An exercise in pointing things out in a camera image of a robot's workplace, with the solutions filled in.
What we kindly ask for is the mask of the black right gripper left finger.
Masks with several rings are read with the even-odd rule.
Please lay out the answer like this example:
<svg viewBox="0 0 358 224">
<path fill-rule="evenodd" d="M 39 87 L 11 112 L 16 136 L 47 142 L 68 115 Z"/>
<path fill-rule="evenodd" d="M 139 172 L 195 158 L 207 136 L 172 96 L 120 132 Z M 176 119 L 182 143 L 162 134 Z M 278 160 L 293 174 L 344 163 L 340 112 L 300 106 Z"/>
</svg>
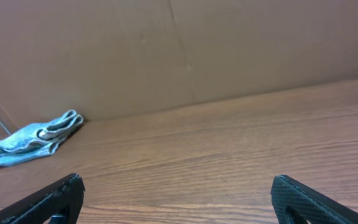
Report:
<svg viewBox="0 0 358 224">
<path fill-rule="evenodd" d="M 81 212 L 84 194 L 85 186 L 81 176 L 69 174 L 0 210 L 0 224 L 75 224 Z"/>
</svg>

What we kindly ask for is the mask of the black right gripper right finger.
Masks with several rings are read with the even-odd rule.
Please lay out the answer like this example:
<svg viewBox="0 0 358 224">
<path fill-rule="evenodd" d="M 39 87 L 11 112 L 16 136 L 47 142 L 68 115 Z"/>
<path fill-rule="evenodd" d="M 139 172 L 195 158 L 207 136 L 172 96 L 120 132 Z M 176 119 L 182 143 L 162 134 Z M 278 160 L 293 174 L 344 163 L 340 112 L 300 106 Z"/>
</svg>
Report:
<svg viewBox="0 0 358 224">
<path fill-rule="evenodd" d="M 270 191 L 279 224 L 358 224 L 358 213 L 287 175 Z"/>
</svg>

